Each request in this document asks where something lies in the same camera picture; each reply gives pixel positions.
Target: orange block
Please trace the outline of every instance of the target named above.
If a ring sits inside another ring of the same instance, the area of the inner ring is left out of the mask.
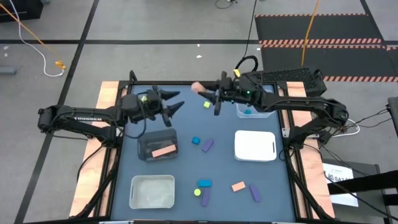
[[[176,151],[176,150],[177,150],[177,148],[175,147],[175,145],[167,146],[162,149],[152,151],[152,157],[156,158],[156,157],[159,157],[161,155],[164,155],[164,154],[170,153],[172,151]]]
[[[246,186],[244,185],[244,182],[242,181],[242,182],[239,182],[239,183],[237,183],[237,184],[234,184],[234,185],[232,185],[232,190],[234,191],[234,192],[237,192],[237,191],[239,191],[239,190],[242,190],[243,188],[245,188]]]

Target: green cube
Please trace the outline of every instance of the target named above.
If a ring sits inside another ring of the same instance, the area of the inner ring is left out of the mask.
[[[208,108],[210,107],[210,105],[211,105],[210,102],[207,102],[207,101],[206,101],[205,104],[204,104],[203,106],[204,106],[206,109],[208,109]]]

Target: transparent bin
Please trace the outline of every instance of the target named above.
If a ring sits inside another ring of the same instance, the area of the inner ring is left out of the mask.
[[[172,175],[137,175],[131,180],[129,204],[132,209],[171,208],[174,197]]]
[[[271,90],[264,89],[268,93],[273,93]],[[250,110],[251,114],[245,114],[244,112],[246,110]],[[253,106],[247,106],[244,104],[237,103],[236,104],[236,114],[239,118],[268,118],[271,114],[275,113],[273,112],[268,112],[268,113],[259,113],[254,109]]]

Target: orange striped edge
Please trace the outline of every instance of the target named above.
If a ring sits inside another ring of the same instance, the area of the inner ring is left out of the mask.
[[[398,47],[387,47],[387,50],[397,50]]]
[[[380,44],[381,39],[308,39],[307,44]],[[304,44],[303,39],[260,40],[260,44]]]
[[[277,41],[276,44],[261,44],[261,48],[303,48],[303,44],[298,43],[296,40],[293,44],[284,44],[285,41]],[[328,45],[328,44],[307,44],[306,48],[313,49],[385,49],[385,46],[382,45]]]
[[[325,76],[324,82],[398,82],[398,77],[346,77]]]
[[[258,17],[277,17],[277,16],[312,16],[312,14],[259,14]],[[321,13],[316,16],[367,16],[365,13]]]

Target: dark blue tabletop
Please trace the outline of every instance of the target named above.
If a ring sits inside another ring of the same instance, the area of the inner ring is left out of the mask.
[[[133,92],[146,91],[150,86],[134,86]],[[223,103],[221,114],[214,116],[214,107],[205,109],[205,99],[190,90],[190,86],[160,86],[169,91],[181,91],[167,105],[178,101],[185,104],[172,119],[177,131],[178,156],[164,161],[144,162],[137,156],[137,141],[124,138],[118,179],[111,212],[112,220],[208,220],[247,222],[292,222],[294,210],[284,161],[246,162],[234,158],[234,134],[237,130],[269,131],[275,134],[277,153],[282,150],[282,136],[277,113],[266,119],[242,119],[236,114],[236,105]],[[136,136],[143,122],[128,124],[126,132]],[[165,129],[160,116],[147,121],[147,131]],[[196,136],[199,146],[191,143]],[[204,153],[201,148],[207,139],[214,139],[212,148]],[[129,206],[131,179],[135,175],[173,175],[175,203],[172,208],[131,209]],[[200,197],[193,191],[198,179],[211,179],[210,202],[202,207]],[[246,188],[238,192],[231,185],[244,181]],[[254,184],[262,197],[253,200],[249,184]]]

